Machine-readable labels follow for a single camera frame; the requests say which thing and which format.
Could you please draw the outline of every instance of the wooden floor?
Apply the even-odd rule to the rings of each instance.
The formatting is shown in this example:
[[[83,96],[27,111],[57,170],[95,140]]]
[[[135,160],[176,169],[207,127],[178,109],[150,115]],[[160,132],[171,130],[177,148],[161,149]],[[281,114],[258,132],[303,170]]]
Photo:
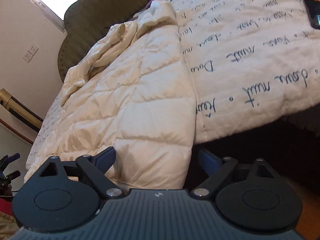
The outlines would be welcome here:
[[[320,195],[297,183],[290,182],[290,184],[303,202],[303,210],[296,230],[306,240],[315,240],[320,237]]]

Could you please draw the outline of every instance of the olive green headboard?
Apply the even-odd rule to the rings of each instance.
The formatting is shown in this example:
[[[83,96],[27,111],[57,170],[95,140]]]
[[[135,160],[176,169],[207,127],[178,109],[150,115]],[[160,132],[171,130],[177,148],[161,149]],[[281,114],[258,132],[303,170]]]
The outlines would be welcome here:
[[[78,0],[72,4],[64,17],[68,35],[58,55],[58,69],[62,81],[68,69],[78,64],[89,49],[102,38],[102,32],[106,27],[126,21],[149,1]]]

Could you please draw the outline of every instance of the wall outlet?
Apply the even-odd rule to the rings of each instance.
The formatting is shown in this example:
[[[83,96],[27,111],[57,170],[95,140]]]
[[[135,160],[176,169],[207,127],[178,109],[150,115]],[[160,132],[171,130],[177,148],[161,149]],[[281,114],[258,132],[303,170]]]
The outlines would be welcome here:
[[[32,55],[34,55],[34,54],[37,52],[37,50],[38,50],[38,47],[37,47],[36,45],[34,45],[34,44],[32,44],[31,47],[28,49],[28,51],[29,51]]]
[[[32,59],[33,55],[27,51],[27,53],[23,56],[23,59],[29,63],[29,61]]]

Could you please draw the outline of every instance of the smartphone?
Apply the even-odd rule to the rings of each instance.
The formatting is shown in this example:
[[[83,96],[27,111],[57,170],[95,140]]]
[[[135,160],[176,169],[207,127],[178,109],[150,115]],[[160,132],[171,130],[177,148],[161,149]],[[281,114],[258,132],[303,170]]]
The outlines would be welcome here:
[[[309,16],[311,27],[320,29],[320,1],[303,0]]]

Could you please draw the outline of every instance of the blue handle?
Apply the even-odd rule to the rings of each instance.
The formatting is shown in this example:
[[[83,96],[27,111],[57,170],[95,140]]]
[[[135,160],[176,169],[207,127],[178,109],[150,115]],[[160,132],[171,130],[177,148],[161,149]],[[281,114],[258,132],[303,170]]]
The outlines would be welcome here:
[[[208,150],[199,150],[198,162],[201,168],[209,175],[216,173],[222,166],[222,160]]]
[[[110,169],[116,161],[116,150],[113,147],[108,147],[96,156],[91,158],[91,163],[103,174]]]
[[[8,162],[9,162],[9,163],[12,163],[12,162],[18,160],[19,158],[20,158],[20,154],[19,154],[19,153],[16,153],[16,154],[8,157]]]

